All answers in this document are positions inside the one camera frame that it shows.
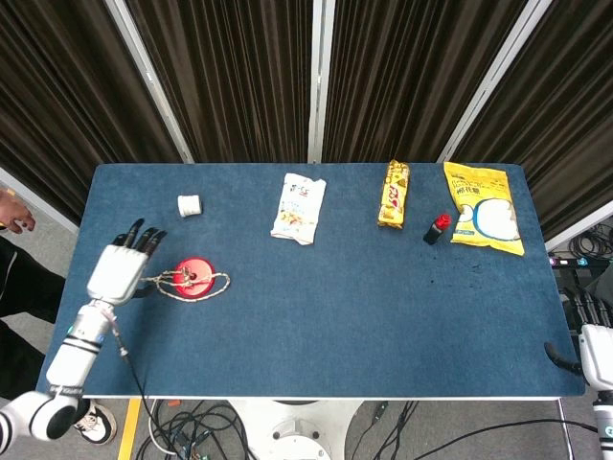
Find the white tape roll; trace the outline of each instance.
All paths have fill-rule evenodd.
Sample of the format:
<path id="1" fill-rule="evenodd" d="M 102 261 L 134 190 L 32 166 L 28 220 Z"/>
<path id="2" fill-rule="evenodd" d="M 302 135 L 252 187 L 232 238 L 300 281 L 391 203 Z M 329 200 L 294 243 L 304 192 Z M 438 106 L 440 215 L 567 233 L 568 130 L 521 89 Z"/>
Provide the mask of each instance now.
<path id="1" fill-rule="evenodd" d="M 179 205 L 179 214 L 182 218 L 195 214 L 202 214 L 202 203 L 198 195 L 180 195 L 177 198 L 177 204 Z"/>

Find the white snack bag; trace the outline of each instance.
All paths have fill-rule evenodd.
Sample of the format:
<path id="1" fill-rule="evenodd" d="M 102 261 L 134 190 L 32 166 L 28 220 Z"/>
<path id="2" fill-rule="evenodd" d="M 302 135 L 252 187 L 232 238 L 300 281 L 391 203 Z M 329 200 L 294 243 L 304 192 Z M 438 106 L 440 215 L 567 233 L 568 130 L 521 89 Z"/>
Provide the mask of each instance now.
<path id="1" fill-rule="evenodd" d="M 287 173 L 279 211 L 270 235 L 295 240 L 300 244 L 313 244 L 325 191 L 325 180 L 313 181 L 308 177 Z"/>

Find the snack bag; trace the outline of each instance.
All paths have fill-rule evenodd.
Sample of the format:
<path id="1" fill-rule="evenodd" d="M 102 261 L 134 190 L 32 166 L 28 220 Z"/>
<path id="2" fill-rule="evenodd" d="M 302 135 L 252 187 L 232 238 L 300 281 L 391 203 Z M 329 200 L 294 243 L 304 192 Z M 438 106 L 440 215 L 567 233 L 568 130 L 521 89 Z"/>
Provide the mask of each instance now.
<path id="1" fill-rule="evenodd" d="M 491 246 L 523 256 L 507 173 L 445 162 L 444 174 L 460 211 L 451 242 Z"/>
<path id="2" fill-rule="evenodd" d="M 383 183 L 378 225 L 402 228 L 404 222 L 404 199 L 409 190 L 409 165 L 390 161 Z"/>
<path id="3" fill-rule="evenodd" d="M 313 244 L 325 191 L 326 181 L 323 179 L 313 181 L 287 173 L 270 235 L 295 240 L 299 244 Z"/>

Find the yellow snack bag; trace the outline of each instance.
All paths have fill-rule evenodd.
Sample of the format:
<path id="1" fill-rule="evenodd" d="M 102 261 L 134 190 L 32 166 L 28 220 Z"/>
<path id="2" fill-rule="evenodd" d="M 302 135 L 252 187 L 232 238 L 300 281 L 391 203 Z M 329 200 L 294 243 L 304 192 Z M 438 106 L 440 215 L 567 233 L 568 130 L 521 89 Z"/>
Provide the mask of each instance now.
<path id="1" fill-rule="evenodd" d="M 523 256 L 507 173 L 445 162 L 444 175 L 460 211 L 451 242 L 491 246 Z"/>
<path id="2" fill-rule="evenodd" d="M 404 200 L 409 189 L 409 165 L 392 160 L 387 167 L 378 225 L 402 228 L 404 223 Z"/>

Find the person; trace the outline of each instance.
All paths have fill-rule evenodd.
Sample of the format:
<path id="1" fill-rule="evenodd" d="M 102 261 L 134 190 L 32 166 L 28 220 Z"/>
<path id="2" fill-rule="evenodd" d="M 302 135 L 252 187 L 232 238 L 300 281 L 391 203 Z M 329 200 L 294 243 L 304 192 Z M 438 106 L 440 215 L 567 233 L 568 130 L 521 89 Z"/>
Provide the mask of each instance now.
<path id="1" fill-rule="evenodd" d="M 0 222 L 6 231 L 16 234 L 23 229 L 33 231 L 36 225 L 28 208 L 7 190 L 0 190 Z M 61 276 L 0 236 L 0 317 L 27 312 L 53 324 L 63 289 Z M 13 400 L 35 390 L 44 358 L 0 320 L 0 397 Z M 95 445 L 109 443 L 117 431 L 110 410 L 91 400 L 79 401 L 75 420 L 75 429 L 83 439 Z"/>

